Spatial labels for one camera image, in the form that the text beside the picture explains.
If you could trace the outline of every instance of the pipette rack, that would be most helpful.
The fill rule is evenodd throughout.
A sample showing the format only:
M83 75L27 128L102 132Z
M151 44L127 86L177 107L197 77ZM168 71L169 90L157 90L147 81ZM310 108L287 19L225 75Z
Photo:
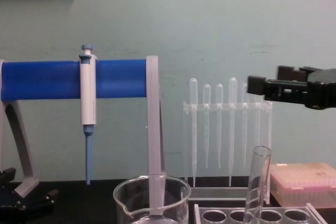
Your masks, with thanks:
M194 209L195 224L243 223L239 219L244 215L244 208L208 208L195 204ZM296 208L264 207L261 213L260 224L327 224L310 203Z
M183 103L184 177L187 180L196 174L191 183L191 200L245 200L247 188L231 187L230 182L229 187L201 188L197 187L197 176L229 176L229 181L232 175L248 176L253 148L258 145L271 148L273 106L259 95L247 94L247 84L238 85L236 78L229 80L227 95L223 85L217 84L212 92L215 99L211 99L211 87L205 83L200 93L197 80L192 78L190 100ZM209 155L209 146L214 145L216 151L212 149ZM268 179L266 202L269 192Z

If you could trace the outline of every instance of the pipette stand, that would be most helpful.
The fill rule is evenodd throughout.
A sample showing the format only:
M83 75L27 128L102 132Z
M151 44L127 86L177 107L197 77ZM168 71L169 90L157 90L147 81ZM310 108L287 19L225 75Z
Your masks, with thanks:
M97 60L95 64L97 98L147 98L149 174L164 174L158 57L148 56L146 60ZM46 208L35 206L34 211L26 213L31 209L25 197L38 185L38 178L18 101L80 99L80 80L78 61L0 61L0 161L3 123L7 116L24 175L22 183L12 191L4 185L14 179L15 169L0 172L0 222L21 223L29 218L29 214L35 214L34 211L49 213L57 195L55 190L49 192L43 199ZM163 204L163 187L162 182L150 181L151 206Z
M3 60L0 61L0 86L2 84L2 64ZM7 116L8 122L11 126L17 151L19 154L22 170L23 170L23 181L16 187L15 191L22 197L26 197L38 184L38 178L36 177L32 164L32 157L30 154L29 144L27 140L27 135L25 127L23 124L23 119L20 112L20 107L18 101L13 102L1 102L0 105L0 153L2 152L2 141L3 141L3 124L5 117Z

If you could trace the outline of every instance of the beaker rim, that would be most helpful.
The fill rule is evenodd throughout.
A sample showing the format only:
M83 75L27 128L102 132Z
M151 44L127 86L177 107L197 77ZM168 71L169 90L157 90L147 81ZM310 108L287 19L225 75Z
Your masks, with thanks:
M259 146L254 147L253 153L260 157L269 157L271 156L271 149L266 146L259 145Z
M175 202L173 204L170 204L168 206L157 207L157 208L142 208L142 209L135 210L133 212L129 212L128 209L127 209L127 207L117 198L116 192L121 187L123 187L124 185L130 184L130 183L132 183L134 181L142 180L142 179L149 179L150 177L156 177L156 176L160 176L160 177L168 179L168 180L175 180L175 181L180 182L187 189L187 195L185 195L181 200L179 200L179 201L177 201L177 202ZM164 175L164 174L161 174L161 175L159 175L159 174L142 175L142 176L130 178L130 179L127 179L124 182L120 183L119 185L117 185L116 188L113 191L113 198L114 198L114 200L116 201L117 204L119 204L122 207L122 209L124 210L124 212L127 215L129 215L129 216L132 216L132 215L138 214L140 212L144 212L144 211L152 211L152 210L165 211L165 210L167 210L169 208L176 207L176 206L184 203L186 200L189 199L190 195L191 195L191 187L190 187L190 185L187 182L185 182L184 180L182 180L180 178L173 177L173 176L168 176L168 175Z

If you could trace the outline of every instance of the white pipette body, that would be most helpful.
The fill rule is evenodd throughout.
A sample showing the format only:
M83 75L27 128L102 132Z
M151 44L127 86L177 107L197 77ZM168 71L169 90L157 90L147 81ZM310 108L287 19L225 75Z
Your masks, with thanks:
M192 170L193 185L196 184L197 171L197 105L198 105L198 83L195 78L190 79L190 105L192 115Z
M242 86L241 104L243 106L243 118L242 118L242 146L243 146L243 160L244 168L246 167L246 150L247 150L247 109L248 109L248 94L247 94L247 83Z
M208 168L209 158L209 109L211 104L211 86L203 86L203 105L204 105L204 150L205 150L205 168Z
M235 109L237 103L237 79L232 77L229 83L229 107L230 107L230 125L229 125L229 186L231 186L234 154L235 154Z
M222 84L216 86L216 103L217 103L217 158L218 168L221 167L221 153L222 153L222 107L224 101L224 90Z

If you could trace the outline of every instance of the teal wall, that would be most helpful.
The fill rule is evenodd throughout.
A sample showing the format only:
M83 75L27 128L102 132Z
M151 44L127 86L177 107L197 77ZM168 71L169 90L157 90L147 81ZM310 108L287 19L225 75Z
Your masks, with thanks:
M158 55L166 166L181 176L188 80L196 77L201 85L249 74L274 77L277 65L336 67L335 2L0 0L0 54L8 61L78 60L81 44L91 43L99 59ZM41 180L84 179L79 101L20 104ZM147 173L145 115L144 99L99 100L94 179ZM275 104L273 161L336 165L335 117L335 110ZM3 148L2 168L18 167L8 123Z

